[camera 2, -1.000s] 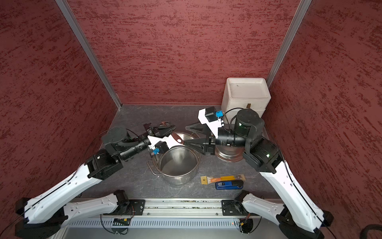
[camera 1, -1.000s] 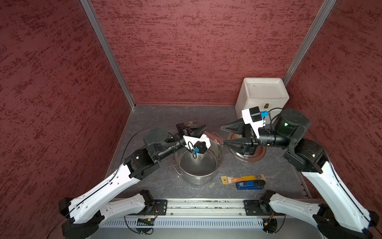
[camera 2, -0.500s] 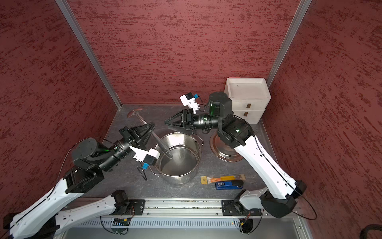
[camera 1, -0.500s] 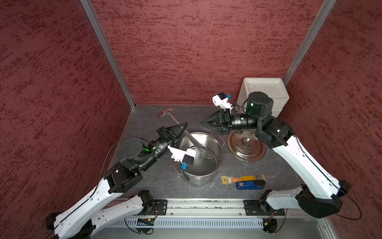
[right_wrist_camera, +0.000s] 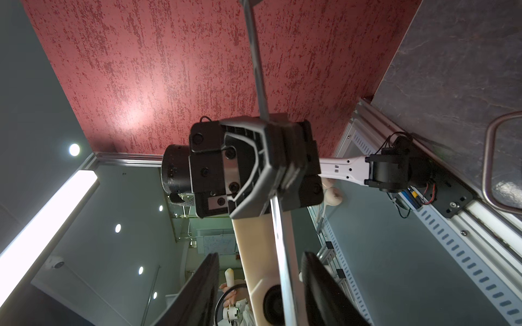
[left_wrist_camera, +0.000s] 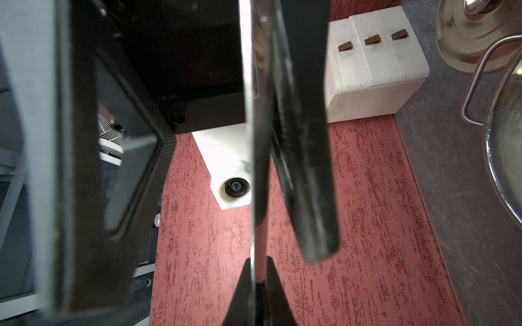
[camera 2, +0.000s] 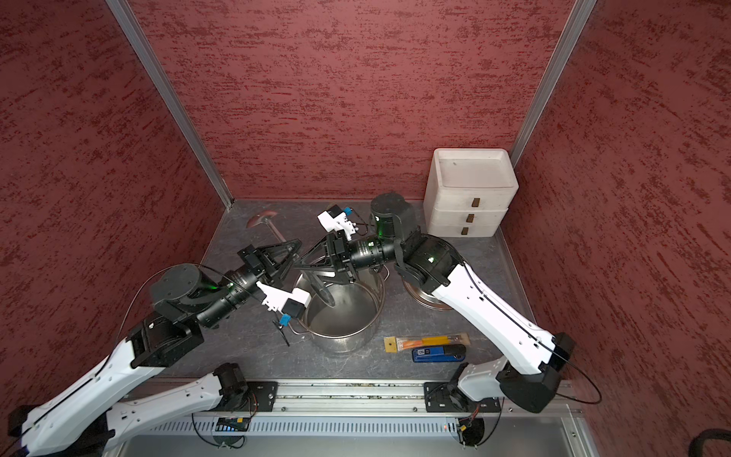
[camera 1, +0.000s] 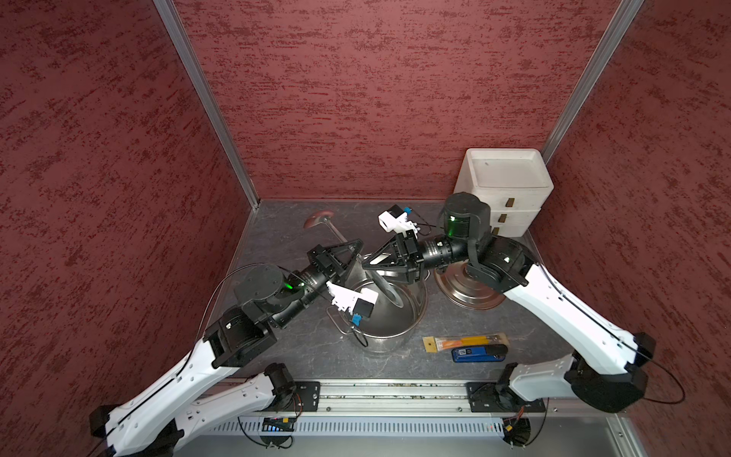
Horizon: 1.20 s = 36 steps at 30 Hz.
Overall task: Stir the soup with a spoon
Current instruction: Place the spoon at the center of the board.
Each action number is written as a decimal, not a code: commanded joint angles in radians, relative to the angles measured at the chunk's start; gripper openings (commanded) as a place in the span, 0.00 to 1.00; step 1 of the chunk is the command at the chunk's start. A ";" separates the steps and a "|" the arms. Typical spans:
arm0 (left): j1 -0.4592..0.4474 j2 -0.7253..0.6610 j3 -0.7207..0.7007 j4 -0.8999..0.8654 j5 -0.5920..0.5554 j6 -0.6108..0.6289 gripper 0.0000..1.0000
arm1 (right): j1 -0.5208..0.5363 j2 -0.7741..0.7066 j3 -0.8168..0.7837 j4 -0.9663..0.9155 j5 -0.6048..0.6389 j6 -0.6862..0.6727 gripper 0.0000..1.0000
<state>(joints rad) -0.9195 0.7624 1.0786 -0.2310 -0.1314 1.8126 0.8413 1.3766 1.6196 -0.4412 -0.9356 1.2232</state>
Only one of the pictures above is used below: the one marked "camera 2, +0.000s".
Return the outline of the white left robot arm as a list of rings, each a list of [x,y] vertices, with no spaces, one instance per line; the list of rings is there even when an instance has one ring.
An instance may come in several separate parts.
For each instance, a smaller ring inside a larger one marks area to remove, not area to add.
[[[209,277],[211,268],[179,264],[156,273],[147,284],[153,311],[131,329],[110,354],[69,388],[38,406],[17,407],[9,435],[17,456],[100,456],[146,428],[200,411],[253,407],[255,396],[236,363],[179,388],[125,401],[144,382],[172,367],[247,303],[259,303],[285,317],[300,317],[310,295],[284,291],[283,281],[302,243],[298,239],[239,252],[240,268]]]

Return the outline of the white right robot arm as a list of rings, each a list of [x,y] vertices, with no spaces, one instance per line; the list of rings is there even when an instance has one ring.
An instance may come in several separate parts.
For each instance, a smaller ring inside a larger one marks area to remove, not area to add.
[[[371,236],[355,239],[346,224],[346,214],[338,216],[295,268],[324,283],[347,284],[363,270],[392,264],[407,285],[461,314],[502,354],[492,363],[460,368],[447,385],[451,395],[473,402],[502,395],[532,413],[554,399],[575,348],[568,334],[552,334],[514,310],[451,243],[422,232],[413,205],[400,194],[384,193],[371,201]]]

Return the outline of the steel pot lid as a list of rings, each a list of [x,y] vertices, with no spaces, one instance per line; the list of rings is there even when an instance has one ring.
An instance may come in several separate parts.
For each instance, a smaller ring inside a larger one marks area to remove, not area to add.
[[[443,301],[423,292],[421,289],[414,287],[405,280],[402,280],[402,283],[407,293],[421,306],[428,308],[429,310],[437,310],[438,312],[451,312],[452,308]]]

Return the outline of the stainless steel pot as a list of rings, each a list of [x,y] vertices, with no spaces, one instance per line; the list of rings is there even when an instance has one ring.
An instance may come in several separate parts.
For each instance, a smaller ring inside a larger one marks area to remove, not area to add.
[[[345,354],[359,350],[373,338],[380,325],[388,276],[384,267],[378,272],[362,270],[359,280],[352,284],[328,284],[327,289],[335,300],[335,305],[329,307],[314,292],[308,278],[300,275],[295,287],[310,293],[311,301],[295,324],[324,352]]]

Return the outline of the long metal spoon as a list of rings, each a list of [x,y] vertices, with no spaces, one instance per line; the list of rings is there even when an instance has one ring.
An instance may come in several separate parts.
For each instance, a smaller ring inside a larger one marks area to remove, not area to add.
[[[273,223],[273,219],[277,214],[277,211],[261,211],[247,221],[247,228],[253,229],[257,226],[266,226],[279,242],[284,243],[287,241],[287,238],[283,236],[282,232]]]

